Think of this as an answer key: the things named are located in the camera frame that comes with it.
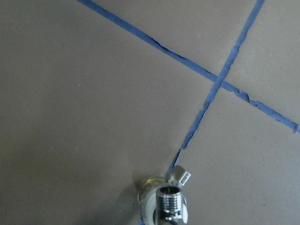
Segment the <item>white PPR valve fitting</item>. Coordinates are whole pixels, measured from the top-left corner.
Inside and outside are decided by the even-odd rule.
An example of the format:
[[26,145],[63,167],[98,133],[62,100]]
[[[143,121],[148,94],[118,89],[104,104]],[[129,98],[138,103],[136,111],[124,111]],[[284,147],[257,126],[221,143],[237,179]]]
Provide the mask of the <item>white PPR valve fitting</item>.
[[162,186],[175,186],[183,190],[191,174],[182,166],[175,166],[165,178],[150,177],[141,184],[138,192],[138,202],[141,209],[140,225],[155,225],[156,190]]

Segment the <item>small metal valve handle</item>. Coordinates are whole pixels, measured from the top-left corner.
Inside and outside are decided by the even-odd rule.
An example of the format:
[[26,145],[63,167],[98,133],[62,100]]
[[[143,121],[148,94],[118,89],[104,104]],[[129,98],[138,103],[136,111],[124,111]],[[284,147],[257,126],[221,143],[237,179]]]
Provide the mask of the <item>small metal valve handle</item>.
[[186,225],[188,210],[180,187],[162,186],[156,190],[156,225]]

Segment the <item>brown paper table cover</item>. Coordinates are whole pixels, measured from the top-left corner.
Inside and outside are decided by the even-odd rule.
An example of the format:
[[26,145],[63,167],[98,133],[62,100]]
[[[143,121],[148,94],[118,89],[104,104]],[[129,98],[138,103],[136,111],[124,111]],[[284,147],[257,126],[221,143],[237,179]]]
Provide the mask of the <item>brown paper table cover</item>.
[[1,1],[1,224],[136,225],[178,152],[189,224],[299,224],[299,1]]

